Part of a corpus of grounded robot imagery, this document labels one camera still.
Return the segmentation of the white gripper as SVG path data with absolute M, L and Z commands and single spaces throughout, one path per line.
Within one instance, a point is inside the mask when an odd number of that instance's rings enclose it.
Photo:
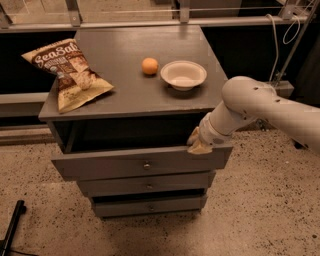
M 195 127 L 187 140 L 188 152 L 201 155 L 212 152 L 212 147 L 227 143 L 231 136 L 220 134 L 210 122 L 210 114 L 207 113 L 200 121 L 199 127 Z

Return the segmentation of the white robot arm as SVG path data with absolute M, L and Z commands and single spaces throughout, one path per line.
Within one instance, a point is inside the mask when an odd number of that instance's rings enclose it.
M 320 109 L 277 95 L 269 84 L 249 77 L 229 79 L 222 101 L 207 113 L 188 138 L 188 152 L 208 154 L 231 134 L 257 119 L 271 124 L 305 148 L 320 153 Z

